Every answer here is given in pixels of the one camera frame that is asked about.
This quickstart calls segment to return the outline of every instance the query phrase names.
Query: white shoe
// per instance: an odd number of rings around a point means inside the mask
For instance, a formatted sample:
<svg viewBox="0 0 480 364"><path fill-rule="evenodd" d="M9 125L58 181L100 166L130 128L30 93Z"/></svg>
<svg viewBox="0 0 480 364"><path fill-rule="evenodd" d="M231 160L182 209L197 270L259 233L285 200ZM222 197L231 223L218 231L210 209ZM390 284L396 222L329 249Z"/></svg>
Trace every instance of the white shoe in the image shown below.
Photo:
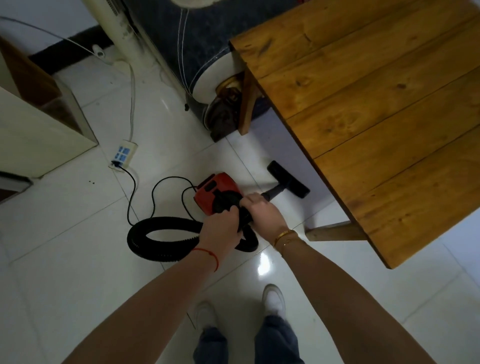
<svg viewBox="0 0 480 364"><path fill-rule="evenodd" d="M265 316L275 315L287 319L285 299L282 291L275 284L268 284L264 289L262 303L265 307Z"/></svg>
<svg viewBox="0 0 480 364"><path fill-rule="evenodd" d="M195 308L195 325L200 330L218 327L216 312L210 302L203 301Z"/></svg>

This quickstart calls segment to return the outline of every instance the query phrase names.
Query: jeans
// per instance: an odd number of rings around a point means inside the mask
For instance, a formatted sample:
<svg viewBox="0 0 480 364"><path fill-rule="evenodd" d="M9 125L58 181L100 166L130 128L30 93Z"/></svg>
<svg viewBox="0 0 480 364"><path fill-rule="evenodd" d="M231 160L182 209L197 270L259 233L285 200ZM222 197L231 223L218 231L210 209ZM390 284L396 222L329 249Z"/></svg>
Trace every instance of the jeans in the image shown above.
<svg viewBox="0 0 480 364"><path fill-rule="evenodd" d="M227 364L227 339L217 328L203 331L193 353L195 364ZM297 337L279 316L267 316L255 337L255 364L303 364Z"/></svg>

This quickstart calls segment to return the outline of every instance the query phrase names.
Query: vacuum cleaner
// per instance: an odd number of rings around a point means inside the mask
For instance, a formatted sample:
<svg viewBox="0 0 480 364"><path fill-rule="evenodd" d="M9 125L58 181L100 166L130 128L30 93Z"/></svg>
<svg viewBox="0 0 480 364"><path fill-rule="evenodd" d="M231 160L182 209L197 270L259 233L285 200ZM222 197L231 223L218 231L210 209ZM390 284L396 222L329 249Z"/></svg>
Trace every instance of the vacuum cleaner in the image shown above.
<svg viewBox="0 0 480 364"><path fill-rule="evenodd" d="M278 181L274 188L262 193L270 201L285 189L295 196L305 198L310 190L277 162L272 161L267 170ZM240 207L243 194L235 181L225 172L212 174L196 187L194 201L206 215L230 210L230 207L239 208L239 229L243 231L243 238L235 249L242 252L254 252L258 247L255 232L249 226L252 216L244 207ZM199 242L194 237L175 242L163 242L150 239L147 235L160 230L182 230L200 233L203 223L187 218L155 217L146 218L137 222L128 232L127 243L129 248L138 256L157 262L174 262L183 259Z"/></svg>

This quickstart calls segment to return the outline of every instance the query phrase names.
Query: floor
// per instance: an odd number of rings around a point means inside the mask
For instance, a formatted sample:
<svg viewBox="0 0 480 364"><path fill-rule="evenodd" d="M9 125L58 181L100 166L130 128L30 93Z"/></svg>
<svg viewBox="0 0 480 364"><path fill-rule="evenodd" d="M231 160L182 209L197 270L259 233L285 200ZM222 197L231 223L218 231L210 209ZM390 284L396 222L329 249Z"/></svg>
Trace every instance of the floor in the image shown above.
<svg viewBox="0 0 480 364"><path fill-rule="evenodd" d="M128 297L171 266L129 251L132 181L107 167L129 135L129 77L93 58L57 77L73 90L100 145L0 205L2 363L60 363ZM347 220L272 111L254 121L246 136L233 133L214 144L154 68L137 77L133 139L139 145L131 163L139 181L135 221L151 213L151 189L162 177L199 183L225 171L243 191L264 191L275 183L265 169L273 159L312 190L305 200L289 192L275 198L291 228L302 235L305 227ZM185 186L168 180L157 187L157 216L187 217L180 203ZM192 195L186 200L194 216L203 218ZM386 269L366 242L310 244L362 284L438 363L478 363L479 241L477 210L395 270ZM230 363L253 363L252 339L267 283L285 295L305 362L341 363L293 274L265 241L254 253L234 251L198 297L208 298L219 313ZM192 363L198 337L186 316L159 363Z"/></svg>

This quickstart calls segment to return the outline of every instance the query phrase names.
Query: person's left arm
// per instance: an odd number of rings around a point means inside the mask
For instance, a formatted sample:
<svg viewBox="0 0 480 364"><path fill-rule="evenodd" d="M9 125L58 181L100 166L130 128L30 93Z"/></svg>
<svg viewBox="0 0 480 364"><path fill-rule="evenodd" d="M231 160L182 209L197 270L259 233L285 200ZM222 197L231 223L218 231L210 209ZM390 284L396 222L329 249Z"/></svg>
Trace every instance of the person's left arm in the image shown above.
<svg viewBox="0 0 480 364"><path fill-rule="evenodd" d="M207 217L197 247L213 252L221 263L240 241L238 224L235 206ZM191 251L105 319L64 364L155 363L215 268L213 256Z"/></svg>

